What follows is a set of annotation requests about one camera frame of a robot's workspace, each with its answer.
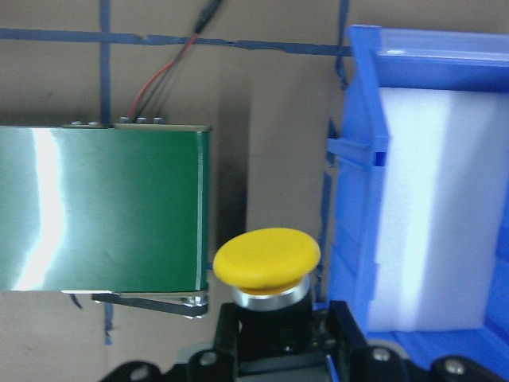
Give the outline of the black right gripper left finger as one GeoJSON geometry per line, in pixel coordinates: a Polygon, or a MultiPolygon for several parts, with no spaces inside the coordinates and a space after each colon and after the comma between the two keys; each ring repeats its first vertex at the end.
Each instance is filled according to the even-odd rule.
{"type": "Polygon", "coordinates": [[[215,368],[219,374],[239,374],[239,333],[238,307],[233,302],[220,307],[213,351],[216,354],[215,368]]]}

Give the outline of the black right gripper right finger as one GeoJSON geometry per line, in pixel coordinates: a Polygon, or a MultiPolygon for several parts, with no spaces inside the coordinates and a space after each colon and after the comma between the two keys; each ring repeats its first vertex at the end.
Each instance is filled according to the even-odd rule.
{"type": "Polygon", "coordinates": [[[366,376],[367,340],[344,301],[331,301],[326,323],[335,345],[329,355],[335,376],[366,376]]]}

